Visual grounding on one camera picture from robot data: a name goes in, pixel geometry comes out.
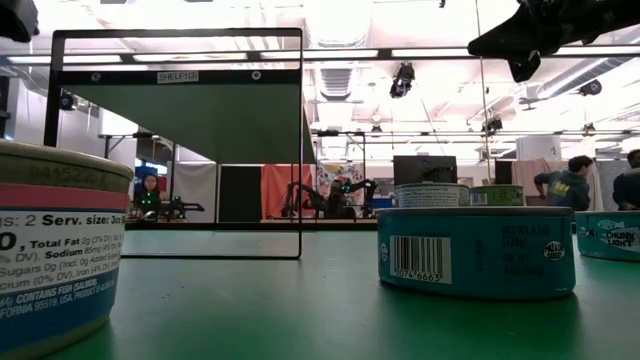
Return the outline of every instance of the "can lid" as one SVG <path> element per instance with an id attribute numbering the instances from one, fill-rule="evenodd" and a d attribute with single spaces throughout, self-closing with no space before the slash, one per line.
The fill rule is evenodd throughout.
<path id="1" fill-rule="evenodd" d="M 413 216 L 570 216 L 571 208 L 553 206 L 473 206 L 441 208 L 394 208 L 376 211 L 381 217 Z"/>
<path id="2" fill-rule="evenodd" d="M 460 185 L 460 184 L 454 184 L 454 183 L 429 183 L 429 182 L 398 185 L 395 188 L 403 189 L 403 188 L 409 188 L 409 187 L 460 187 L 465 189 L 469 188 L 466 185 Z"/>
<path id="3" fill-rule="evenodd" d="M 82 166 L 124 176 L 131 180 L 133 170 L 110 160 L 75 151 L 0 140 L 0 155 Z"/>

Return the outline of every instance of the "green table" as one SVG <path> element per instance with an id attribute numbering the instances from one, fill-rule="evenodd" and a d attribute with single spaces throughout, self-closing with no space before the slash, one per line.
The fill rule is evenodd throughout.
<path id="1" fill-rule="evenodd" d="M 244 238 L 131 232 L 125 250 L 211 237 Z M 299 262 L 123 260 L 111 324 L 50 359 L 640 359 L 640 264 L 577 256 L 575 297 L 508 303 L 383 286 L 376 256 L 375 233 L 319 232 Z"/>

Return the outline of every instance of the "woman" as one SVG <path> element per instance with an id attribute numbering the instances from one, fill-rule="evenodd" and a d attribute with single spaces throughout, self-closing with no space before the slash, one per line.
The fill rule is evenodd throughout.
<path id="1" fill-rule="evenodd" d="M 141 217 L 149 211 L 153 211 L 157 217 L 160 201 L 168 200 L 169 196 L 164 191 L 160 191 L 158 177 L 155 175 L 145 176 L 142 185 L 142 191 L 138 191 L 134 197 L 134 202 L 140 210 L 138 216 Z"/>

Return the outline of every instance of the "blue can label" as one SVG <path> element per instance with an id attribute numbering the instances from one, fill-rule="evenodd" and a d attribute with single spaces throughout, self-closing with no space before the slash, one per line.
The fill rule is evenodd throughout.
<path id="1" fill-rule="evenodd" d="M 575 286 L 569 217 L 383 216 L 379 275 L 443 294 L 542 299 Z"/>

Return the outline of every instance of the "man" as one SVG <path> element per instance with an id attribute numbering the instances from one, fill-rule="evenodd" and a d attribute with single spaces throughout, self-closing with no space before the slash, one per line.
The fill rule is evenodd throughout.
<path id="1" fill-rule="evenodd" d="M 588 156 L 576 156 L 569 160 L 569 169 L 551 173 L 538 174 L 533 182 L 545 198 L 543 184 L 549 185 L 548 201 L 551 206 L 570 207 L 574 211 L 589 209 L 589 184 L 586 177 L 593 160 Z"/>
<path id="2" fill-rule="evenodd" d="M 640 149 L 627 155 L 631 170 L 613 181 L 613 200 L 619 210 L 640 210 Z"/>

